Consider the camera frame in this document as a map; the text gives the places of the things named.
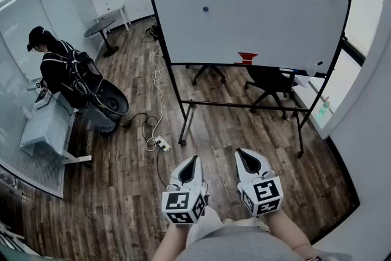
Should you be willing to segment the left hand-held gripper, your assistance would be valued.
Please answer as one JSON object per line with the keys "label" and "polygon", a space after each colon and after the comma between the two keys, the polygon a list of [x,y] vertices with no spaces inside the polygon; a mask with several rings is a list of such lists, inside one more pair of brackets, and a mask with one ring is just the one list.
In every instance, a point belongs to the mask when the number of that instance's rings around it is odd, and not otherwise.
{"label": "left hand-held gripper", "polygon": [[164,217],[176,225],[197,224],[208,205],[207,191],[200,157],[194,155],[184,160],[172,172],[163,192],[161,210]]}

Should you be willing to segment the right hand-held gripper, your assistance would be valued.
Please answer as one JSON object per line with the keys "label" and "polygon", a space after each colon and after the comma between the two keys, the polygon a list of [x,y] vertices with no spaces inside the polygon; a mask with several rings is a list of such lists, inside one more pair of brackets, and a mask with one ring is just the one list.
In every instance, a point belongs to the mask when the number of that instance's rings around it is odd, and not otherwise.
{"label": "right hand-held gripper", "polygon": [[269,161],[250,149],[236,149],[235,160],[241,200],[251,215],[260,216],[279,210],[283,202],[282,185],[279,177],[273,177]]}

